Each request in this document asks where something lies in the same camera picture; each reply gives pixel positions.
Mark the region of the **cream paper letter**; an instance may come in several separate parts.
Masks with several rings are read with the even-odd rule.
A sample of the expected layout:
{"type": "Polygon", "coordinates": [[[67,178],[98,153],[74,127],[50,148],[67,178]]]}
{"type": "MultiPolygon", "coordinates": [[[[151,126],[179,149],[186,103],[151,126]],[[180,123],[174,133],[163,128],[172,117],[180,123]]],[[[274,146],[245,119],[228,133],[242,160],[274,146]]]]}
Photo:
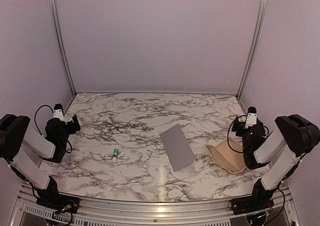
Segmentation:
{"type": "Polygon", "coordinates": [[[243,155],[231,150],[229,145],[233,147],[234,150],[240,151],[242,149],[242,144],[232,138],[228,141],[227,139],[224,139],[216,145],[206,144],[205,147],[215,164],[231,174],[237,174],[244,171],[247,166],[244,162],[243,155]]]}

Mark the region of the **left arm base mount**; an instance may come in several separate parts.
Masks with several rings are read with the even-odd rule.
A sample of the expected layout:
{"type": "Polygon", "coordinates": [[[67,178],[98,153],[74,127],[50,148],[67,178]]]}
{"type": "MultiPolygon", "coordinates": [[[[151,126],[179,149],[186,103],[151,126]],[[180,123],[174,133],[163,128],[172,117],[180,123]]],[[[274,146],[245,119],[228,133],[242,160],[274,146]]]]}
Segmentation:
{"type": "Polygon", "coordinates": [[[58,197],[36,196],[36,203],[38,205],[53,209],[53,218],[55,218],[55,216],[68,213],[70,215],[70,219],[67,225],[70,225],[74,221],[74,215],[78,211],[80,199],[78,197],[67,195],[60,195],[58,197]]]}

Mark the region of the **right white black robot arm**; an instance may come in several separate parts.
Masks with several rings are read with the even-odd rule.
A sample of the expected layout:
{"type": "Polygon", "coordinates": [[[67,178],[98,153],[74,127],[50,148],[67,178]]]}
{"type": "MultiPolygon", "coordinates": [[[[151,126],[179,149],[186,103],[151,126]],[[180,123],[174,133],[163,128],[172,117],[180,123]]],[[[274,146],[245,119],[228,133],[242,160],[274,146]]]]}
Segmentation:
{"type": "Polygon", "coordinates": [[[270,170],[255,182],[251,195],[230,201],[235,214],[272,206],[281,183],[320,142],[318,126],[298,114],[277,117],[274,131],[258,120],[256,113],[249,112],[244,118],[236,117],[228,131],[242,139],[239,153],[248,169],[270,165],[270,170]]]}

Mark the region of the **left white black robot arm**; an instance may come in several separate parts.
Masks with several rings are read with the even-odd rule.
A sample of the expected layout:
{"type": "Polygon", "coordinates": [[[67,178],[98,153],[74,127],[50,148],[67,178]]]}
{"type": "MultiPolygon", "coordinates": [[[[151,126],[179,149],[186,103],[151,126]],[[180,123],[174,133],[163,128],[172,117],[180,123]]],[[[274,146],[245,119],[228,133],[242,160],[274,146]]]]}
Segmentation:
{"type": "Polygon", "coordinates": [[[39,205],[53,209],[76,209],[77,197],[60,194],[58,184],[26,154],[27,147],[41,159],[60,163],[68,152],[69,136],[80,131],[76,116],[69,122],[59,118],[50,119],[45,127],[46,136],[40,135],[32,126],[27,116],[6,114],[0,120],[0,156],[14,173],[28,182],[39,205]]]}

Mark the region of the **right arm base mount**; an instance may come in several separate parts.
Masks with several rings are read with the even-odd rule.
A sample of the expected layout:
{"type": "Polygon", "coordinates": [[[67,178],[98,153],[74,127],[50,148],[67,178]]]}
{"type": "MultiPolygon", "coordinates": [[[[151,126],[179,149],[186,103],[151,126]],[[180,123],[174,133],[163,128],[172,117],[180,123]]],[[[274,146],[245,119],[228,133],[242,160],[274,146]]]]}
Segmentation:
{"type": "Polygon", "coordinates": [[[273,211],[274,201],[267,199],[254,203],[250,196],[234,198],[228,203],[234,215],[245,214],[249,225],[264,225],[273,211]]]}

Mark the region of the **grey envelope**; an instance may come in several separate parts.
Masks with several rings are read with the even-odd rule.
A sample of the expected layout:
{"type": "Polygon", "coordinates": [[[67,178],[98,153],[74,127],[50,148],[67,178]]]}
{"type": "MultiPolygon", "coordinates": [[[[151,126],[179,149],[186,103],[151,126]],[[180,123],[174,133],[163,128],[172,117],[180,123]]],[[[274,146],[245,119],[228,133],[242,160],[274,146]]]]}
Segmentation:
{"type": "Polygon", "coordinates": [[[179,124],[164,131],[159,136],[169,158],[173,172],[179,171],[195,161],[196,156],[179,124]]]}

